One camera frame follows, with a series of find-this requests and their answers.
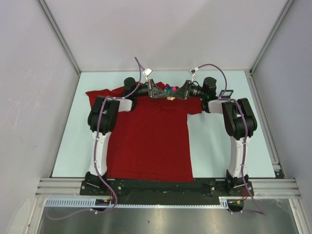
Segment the red t-shirt garment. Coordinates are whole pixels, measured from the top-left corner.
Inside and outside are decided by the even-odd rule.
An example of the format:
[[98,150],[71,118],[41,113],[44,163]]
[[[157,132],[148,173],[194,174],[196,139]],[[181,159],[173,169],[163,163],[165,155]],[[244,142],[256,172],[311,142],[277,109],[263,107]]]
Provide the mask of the red t-shirt garment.
[[187,119],[201,112],[196,97],[138,97],[133,111],[118,113],[109,138],[107,177],[191,182]]

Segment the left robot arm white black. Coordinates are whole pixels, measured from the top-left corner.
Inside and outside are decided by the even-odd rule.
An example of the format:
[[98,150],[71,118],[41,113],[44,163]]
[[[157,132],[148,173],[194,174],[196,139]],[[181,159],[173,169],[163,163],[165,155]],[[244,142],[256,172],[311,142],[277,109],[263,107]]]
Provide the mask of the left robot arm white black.
[[158,87],[152,79],[145,84],[136,82],[134,78],[124,80],[121,97],[97,96],[88,116],[88,125],[93,136],[93,158],[85,175],[91,190],[97,195],[104,194],[108,189],[107,151],[109,138],[117,123],[119,112],[129,112],[135,109],[137,97],[169,98],[169,94]]

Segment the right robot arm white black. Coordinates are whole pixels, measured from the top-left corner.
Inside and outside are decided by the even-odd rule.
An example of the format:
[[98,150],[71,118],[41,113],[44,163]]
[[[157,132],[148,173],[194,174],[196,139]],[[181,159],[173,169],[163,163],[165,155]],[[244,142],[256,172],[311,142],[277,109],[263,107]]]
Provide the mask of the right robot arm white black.
[[247,153],[250,139],[257,129],[257,121],[247,98],[235,100],[224,96],[226,89],[217,95],[216,83],[213,77],[206,77],[201,86],[187,80],[182,87],[170,91],[169,94],[170,97],[183,100],[190,97],[199,98],[202,111],[223,116],[226,133],[231,139],[225,191],[229,195],[237,195],[244,188],[248,188]]

